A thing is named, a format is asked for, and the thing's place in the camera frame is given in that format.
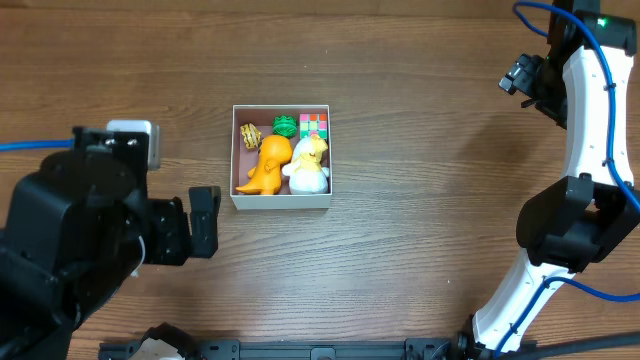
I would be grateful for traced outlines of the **gold wheel disc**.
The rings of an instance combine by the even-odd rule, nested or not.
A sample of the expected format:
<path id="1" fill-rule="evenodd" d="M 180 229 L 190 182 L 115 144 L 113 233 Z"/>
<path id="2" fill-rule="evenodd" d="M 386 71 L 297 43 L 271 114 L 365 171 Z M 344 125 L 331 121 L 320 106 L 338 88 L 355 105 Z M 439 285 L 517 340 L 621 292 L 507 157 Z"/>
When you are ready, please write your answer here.
<path id="1" fill-rule="evenodd" d="M 262 133 L 253 123 L 241 125 L 240 132 L 242 140 L 248 150 L 256 149 L 260 146 Z"/>

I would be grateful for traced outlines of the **orange dinosaur toy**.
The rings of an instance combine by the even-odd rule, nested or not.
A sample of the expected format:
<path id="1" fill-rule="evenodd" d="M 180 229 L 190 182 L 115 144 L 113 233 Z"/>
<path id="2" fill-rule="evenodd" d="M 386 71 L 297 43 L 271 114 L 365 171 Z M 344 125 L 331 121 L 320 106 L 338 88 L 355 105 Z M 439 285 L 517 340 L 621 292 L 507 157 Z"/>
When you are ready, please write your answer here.
<path id="1" fill-rule="evenodd" d="M 244 194 L 276 195 L 282 185 L 281 168 L 293 155 L 290 140 L 281 135 L 265 137 L 259 148 L 258 163 L 248 172 L 249 182 L 236 187 Z"/>

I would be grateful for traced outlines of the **white duck plush toy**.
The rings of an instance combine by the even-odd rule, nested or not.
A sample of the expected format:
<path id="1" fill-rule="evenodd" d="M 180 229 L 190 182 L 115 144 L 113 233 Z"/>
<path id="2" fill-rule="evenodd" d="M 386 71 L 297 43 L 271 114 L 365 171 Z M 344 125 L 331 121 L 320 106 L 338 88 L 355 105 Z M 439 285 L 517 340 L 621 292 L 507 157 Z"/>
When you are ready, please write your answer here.
<path id="1" fill-rule="evenodd" d="M 325 194 L 329 190 L 328 167 L 321 162 L 329 149 L 327 142 L 319 135 L 310 135 L 301 139 L 295 146 L 292 160 L 282 168 L 289 179 L 289 190 L 293 195 Z"/>

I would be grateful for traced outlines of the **green wheel disc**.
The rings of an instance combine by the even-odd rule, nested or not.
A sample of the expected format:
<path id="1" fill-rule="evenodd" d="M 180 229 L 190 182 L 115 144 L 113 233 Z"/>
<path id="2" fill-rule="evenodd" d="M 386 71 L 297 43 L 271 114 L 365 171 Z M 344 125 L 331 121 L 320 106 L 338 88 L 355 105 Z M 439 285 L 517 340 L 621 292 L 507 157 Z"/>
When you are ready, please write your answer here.
<path id="1" fill-rule="evenodd" d="M 292 116 L 277 116 L 272 122 L 272 131 L 274 135 L 279 135 L 287 139 L 291 139 L 298 132 L 297 121 Z"/>

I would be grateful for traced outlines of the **multicolour puzzle cube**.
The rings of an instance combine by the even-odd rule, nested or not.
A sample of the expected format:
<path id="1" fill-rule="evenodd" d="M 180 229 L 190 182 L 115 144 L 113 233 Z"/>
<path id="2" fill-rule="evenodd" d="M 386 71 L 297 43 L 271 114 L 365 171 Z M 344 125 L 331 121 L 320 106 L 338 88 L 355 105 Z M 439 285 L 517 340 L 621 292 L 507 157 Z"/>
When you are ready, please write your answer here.
<path id="1" fill-rule="evenodd" d="M 311 135 L 318 135 L 320 138 L 327 140 L 328 131 L 328 115 L 303 113 L 299 116 L 299 136 L 301 139 Z"/>

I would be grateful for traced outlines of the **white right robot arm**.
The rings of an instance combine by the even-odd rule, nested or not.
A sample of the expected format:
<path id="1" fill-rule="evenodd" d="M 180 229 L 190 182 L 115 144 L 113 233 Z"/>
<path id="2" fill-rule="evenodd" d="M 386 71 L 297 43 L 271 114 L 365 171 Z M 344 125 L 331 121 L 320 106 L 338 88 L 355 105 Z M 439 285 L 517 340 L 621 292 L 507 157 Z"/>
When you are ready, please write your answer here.
<path id="1" fill-rule="evenodd" d="M 560 179 L 522 207 L 519 253 L 488 303 L 450 341 L 449 359 L 540 359 L 635 345 L 637 333 L 539 347 L 522 338 L 545 304 L 604 260 L 639 223 L 639 191 L 628 160 L 626 100 L 637 52 L 632 19 L 597 1 L 555 1 L 545 56 L 520 56 L 500 87 L 567 134 Z"/>

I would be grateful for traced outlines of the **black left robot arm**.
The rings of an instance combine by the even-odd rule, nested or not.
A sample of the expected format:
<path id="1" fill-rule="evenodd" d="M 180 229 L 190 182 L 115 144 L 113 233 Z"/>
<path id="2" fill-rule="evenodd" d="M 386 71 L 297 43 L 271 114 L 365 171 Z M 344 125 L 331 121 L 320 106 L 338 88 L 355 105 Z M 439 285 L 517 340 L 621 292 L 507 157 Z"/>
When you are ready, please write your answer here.
<path id="1" fill-rule="evenodd" d="M 218 248 L 221 190 L 152 199 L 159 129 L 77 127 L 15 186 L 1 231 L 1 355 L 63 359 L 72 334 L 142 265 L 181 266 Z"/>

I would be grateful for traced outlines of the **white cardboard box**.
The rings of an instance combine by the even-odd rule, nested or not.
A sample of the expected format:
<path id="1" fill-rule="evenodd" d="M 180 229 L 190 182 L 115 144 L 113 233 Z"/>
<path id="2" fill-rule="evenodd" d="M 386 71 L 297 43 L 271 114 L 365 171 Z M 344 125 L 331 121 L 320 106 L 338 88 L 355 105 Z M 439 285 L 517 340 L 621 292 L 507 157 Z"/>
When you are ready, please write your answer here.
<path id="1" fill-rule="evenodd" d="M 258 162 L 256 150 L 249 150 L 243 142 L 240 127 L 247 123 L 255 125 L 263 137 L 272 133 L 275 117 L 288 115 L 299 120 L 301 114 L 321 114 L 326 117 L 328 151 L 323 156 L 322 165 L 329 168 L 328 192 L 326 194 L 293 195 L 288 187 L 288 179 L 277 195 L 245 195 L 235 188 L 249 181 L 247 176 L 251 167 Z M 328 209 L 333 195 L 331 111 L 327 104 L 294 105 L 234 105 L 232 108 L 230 180 L 229 194 L 238 210 L 275 210 L 275 209 Z"/>

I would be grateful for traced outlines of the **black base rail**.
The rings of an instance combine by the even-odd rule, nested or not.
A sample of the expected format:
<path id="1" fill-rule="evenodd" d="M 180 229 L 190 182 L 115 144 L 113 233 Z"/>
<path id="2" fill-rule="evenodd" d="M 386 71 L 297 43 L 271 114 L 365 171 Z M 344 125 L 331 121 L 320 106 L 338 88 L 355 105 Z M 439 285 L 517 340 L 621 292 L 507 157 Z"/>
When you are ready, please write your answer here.
<path id="1" fill-rule="evenodd" d="M 198 340 L 163 323 L 139 340 L 103 343 L 99 360 L 439 360 L 495 359 L 492 350 L 471 343 L 464 332 L 454 338 L 408 338 L 374 342 L 241 342 L 237 339 Z"/>

